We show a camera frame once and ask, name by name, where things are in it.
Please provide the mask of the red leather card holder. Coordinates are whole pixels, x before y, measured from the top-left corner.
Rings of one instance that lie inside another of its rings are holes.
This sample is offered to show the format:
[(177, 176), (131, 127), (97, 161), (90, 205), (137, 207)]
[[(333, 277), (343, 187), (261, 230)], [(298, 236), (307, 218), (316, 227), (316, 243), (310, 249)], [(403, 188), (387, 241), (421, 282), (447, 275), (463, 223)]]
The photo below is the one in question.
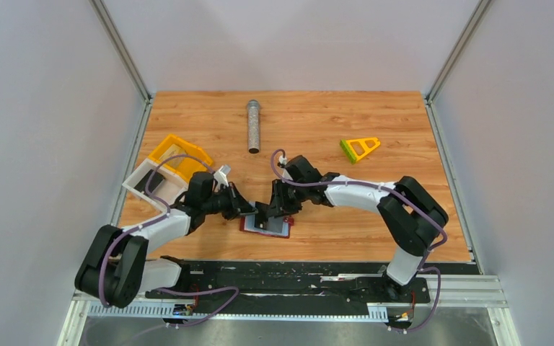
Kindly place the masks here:
[(241, 219), (240, 231), (283, 239), (290, 237), (291, 227), (294, 225), (291, 216), (269, 218), (265, 214), (268, 205), (255, 201), (250, 204), (257, 209), (257, 213)]

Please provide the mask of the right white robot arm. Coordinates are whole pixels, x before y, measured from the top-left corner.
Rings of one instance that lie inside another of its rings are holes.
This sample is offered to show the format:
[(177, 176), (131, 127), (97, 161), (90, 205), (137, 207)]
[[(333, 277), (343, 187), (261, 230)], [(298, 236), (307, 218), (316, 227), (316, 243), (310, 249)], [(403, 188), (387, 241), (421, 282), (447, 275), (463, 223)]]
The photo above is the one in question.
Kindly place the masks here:
[(447, 241), (447, 212), (413, 177), (396, 182), (369, 182), (343, 174), (321, 174), (302, 155), (286, 158), (283, 149), (271, 154), (271, 201), (266, 218), (290, 216), (309, 201), (329, 208), (350, 207), (381, 216), (397, 248), (385, 276), (406, 286), (420, 272), (429, 253)]

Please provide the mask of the black VIP credit card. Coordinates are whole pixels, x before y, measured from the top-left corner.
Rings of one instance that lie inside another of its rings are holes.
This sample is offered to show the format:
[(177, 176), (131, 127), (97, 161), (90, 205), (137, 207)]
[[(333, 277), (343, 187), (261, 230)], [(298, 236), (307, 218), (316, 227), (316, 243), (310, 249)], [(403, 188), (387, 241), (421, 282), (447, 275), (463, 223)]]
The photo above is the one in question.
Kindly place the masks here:
[(155, 173), (153, 177), (150, 177), (153, 172), (153, 170), (148, 171), (135, 186), (135, 189), (142, 195), (148, 195), (146, 187), (150, 193), (153, 193), (164, 181), (164, 176), (160, 173)]

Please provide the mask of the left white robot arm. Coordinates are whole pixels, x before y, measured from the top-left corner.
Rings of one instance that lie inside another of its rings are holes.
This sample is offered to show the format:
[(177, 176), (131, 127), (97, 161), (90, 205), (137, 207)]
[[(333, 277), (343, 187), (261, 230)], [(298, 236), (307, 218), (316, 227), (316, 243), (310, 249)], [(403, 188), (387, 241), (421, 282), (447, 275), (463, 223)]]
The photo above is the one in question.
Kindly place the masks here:
[(196, 172), (182, 197), (163, 214), (135, 226), (99, 228), (74, 279), (74, 286), (105, 307), (125, 308), (141, 292), (177, 285), (182, 272), (175, 259), (148, 260), (148, 253), (198, 229), (206, 216), (228, 221), (257, 213), (235, 183), (220, 185), (208, 172)]

